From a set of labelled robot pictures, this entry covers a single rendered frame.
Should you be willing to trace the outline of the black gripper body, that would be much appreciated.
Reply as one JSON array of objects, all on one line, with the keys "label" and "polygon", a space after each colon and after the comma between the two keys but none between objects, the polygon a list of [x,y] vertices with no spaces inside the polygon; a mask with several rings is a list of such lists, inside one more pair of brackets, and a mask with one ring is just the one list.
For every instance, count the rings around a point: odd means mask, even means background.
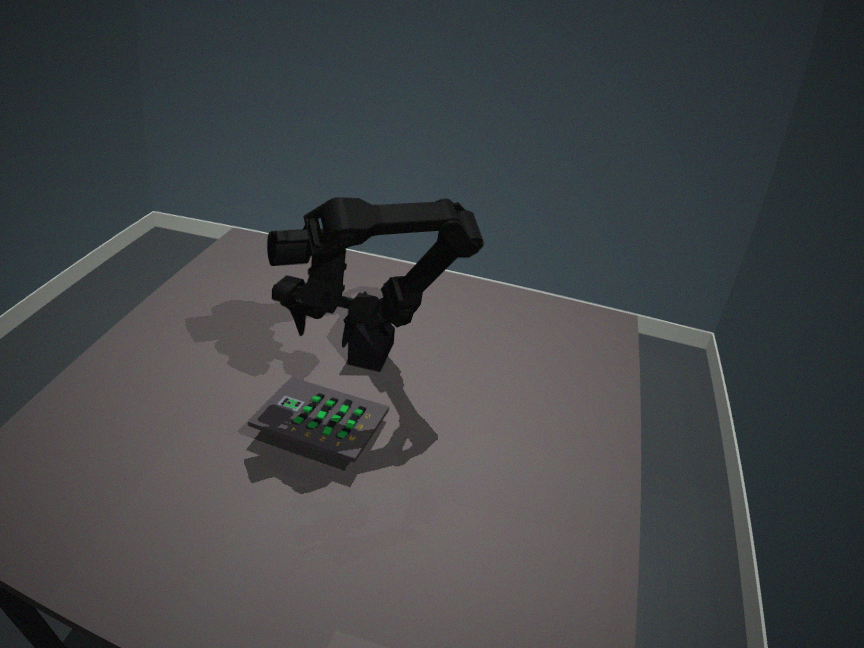
[{"label": "black gripper body", "polygon": [[[370,323],[380,309],[380,301],[378,297],[359,293],[355,298],[342,296],[345,290],[343,284],[344,271],[347,264],[337,267],[324,267],[313,263],[308,269],[308,275],[315,276],[315,280],[325,282],[327,276],[333,277],[339,288],[339,307],[347,308],[349,317],[357,322]],[[301,278],[286,275],[272,288],[272,300],[294,304],[295,296],[304,286],[305,281]]]}]

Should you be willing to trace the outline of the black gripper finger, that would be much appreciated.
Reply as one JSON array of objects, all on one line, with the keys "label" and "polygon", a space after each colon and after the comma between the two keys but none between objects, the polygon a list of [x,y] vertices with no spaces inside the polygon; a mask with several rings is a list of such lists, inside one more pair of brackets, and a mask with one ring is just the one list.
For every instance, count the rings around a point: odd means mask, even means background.
[{"label": "black gripper finger", "polygon": [[344,333],[343,333],[343,339],[342,339],[342,347],[343,348],[347,345],[356,325],[361,324],[361,322],[357,322],[357,321],[352,320],[348,315],[344,319],[344,323],[345,323],[345,327],[344,327]]},{"label": "black gripper finger", "polygon": [[282,306],[282,305],[283,305],[283,306],[286,306],[286,307],[289,309],[289,311],[291,312],[291,314],[292,314],[292,316],[293,316],[293,319],[294,319],[294,321],[295,321],[295,324],[296,324],[297,330],[298,330],[298,332],[299,332],[299,335],[300,335],[300,336],[303,336],[303,335],[304,335],[305,316],[306,316],[306,315],[301,315],[301,314],[298,313],[298,310],[297,310],[297,307],[296,307],[296,303],[294,303],[294,304],[291,304],[291,303],[288,304],[288,303],[286,303],[286,304],[285,304],[285,303],[281,303],[281,302],[280,302],[280,305],[281,305],[281,306]]}]

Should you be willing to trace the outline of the grey switch panel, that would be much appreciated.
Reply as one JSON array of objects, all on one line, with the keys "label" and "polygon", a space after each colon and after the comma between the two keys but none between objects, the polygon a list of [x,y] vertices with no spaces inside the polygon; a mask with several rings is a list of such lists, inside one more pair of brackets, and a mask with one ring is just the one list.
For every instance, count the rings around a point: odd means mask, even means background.
[{"label": "grey switch panel", "polygon": [[248,425],[355,463],[388,410],[384,404],[292,377]]}]

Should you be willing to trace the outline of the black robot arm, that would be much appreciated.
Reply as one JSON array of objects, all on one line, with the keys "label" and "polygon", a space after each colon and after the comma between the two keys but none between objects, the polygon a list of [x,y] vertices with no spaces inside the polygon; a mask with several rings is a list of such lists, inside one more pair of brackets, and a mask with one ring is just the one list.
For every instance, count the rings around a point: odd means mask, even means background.
[{"label": "black robot arm", "polygon": [[[405,276],[390,277],[383,284],[379,312],[370,323],[364,323],[373,336],[389,323],[397,328],[411,323],[423,291],[456,258],[474,256],[483,246],[473,213],[449,198],[379,205],[360,198],[333,198],[303,217],[301,230],[269,233],[271,266],[308,263],[312,256],[317,265],[337,267],[345,263],[346,248],[371,236],[439,231],[437,242]],[[299,314],[320,319],[339,305],[339,288],[333,277],[327,276],[325,282],[314,278],[309,275],[294,300]]]}]

